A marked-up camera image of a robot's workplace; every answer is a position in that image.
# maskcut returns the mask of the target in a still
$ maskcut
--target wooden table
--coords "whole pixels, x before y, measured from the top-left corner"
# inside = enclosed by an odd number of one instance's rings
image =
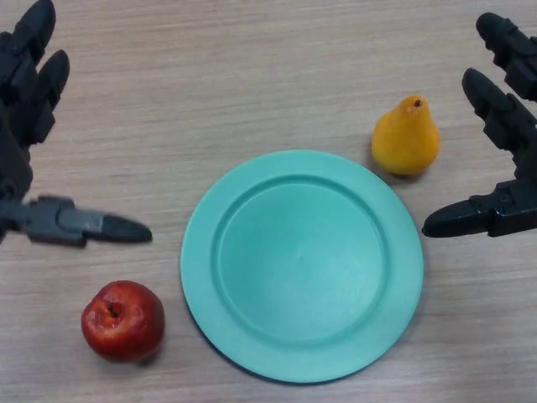
[[[11,31],[31,0],[4,0]],[[328,385],[295,387],[231,366],[196,330],[178,257],[190,214],[235,165],[281,149],[369,164],[376,120],[426,96],[442,151],[418,181],[384,176],[421,226],[429,213],[512,177],[461,89],[476,67],[506,90],[475,30],[494,11],[537,34],[534,0],[57,0],[49,55],[72,73],[46,144],[33,149],[29,196],[73,196],[154,231],[141,247],[30,246],[0,253],[2,402],[535,402],[536,232],[423,239],[420,309],[377,363]],[[105,364],[80,330],[108,281],[136,280],[167,312],[147,367]]]

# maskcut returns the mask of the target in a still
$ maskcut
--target plate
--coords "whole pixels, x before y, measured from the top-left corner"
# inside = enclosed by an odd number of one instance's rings
[[[290,383],[339,379],[385,354],[423,274],[418,230],[389,186],[312,150],[225,174],[194,210],[180,257],[206,338],[247,371]]]

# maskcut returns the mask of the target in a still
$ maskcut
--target table surface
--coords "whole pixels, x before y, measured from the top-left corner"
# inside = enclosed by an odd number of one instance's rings
[[[31,0],[3,0],[11,31]],[[512,177],[461,89],[467,67],[503,84],[475,30],[486,11],[537,34],[534,0],[57,0],[48,48],[71,75],[47,142],[33,149],[29,196],[72,196],[136,217],[150,245],[83,251],[11,235],[0,255],[0,400],[25,402],[537,401],[535,231],[423,238],[425,287],[409,330],[347,379],[288,386],[256,379],[211,349],[181,290],[181,239],[223,173],[281,149],[368,165],[379,116],[429,99],[441,153],[418,181],[379,174],[417,226],[435,209]],[[80,314],[107,282],[144,283],[167,313],[150,365],[106,364]]]

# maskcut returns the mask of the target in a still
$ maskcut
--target robotic hand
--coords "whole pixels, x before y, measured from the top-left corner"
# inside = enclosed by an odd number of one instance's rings
[[[477,31],[505,82],[523,99],[537,102],[537,38],[529,39],[510,20],[485,13]],[[486,196],[471,196],[433,212],[422,229],[426,237],[449,238],[487,232],[490,237],[537,228],[537,119],[512,94],[504,94],[482,73],[468,69],[462,88],[499,149],[509,151],[515,179],[498,183]]]
[[[0,241],[7,231],[26,233],[32,242],[82,248],[89,239],[116,243],[152,240],[143,224],[104,212],[81,210],[64,197],[22,202],[33,179],[29,149],[43,143],[53,111],[69,76],[69,58],[58,51],[43,65],[55,27],[55,8],[39,0],[16,24],[0,33]]]

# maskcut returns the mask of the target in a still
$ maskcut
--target plate center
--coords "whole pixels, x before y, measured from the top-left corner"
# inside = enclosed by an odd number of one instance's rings
[[[282,179],[236,208],[213,269],[238,320],[280,342],[318,342],[374,307],[387,275],[382,239],[344,189]]]

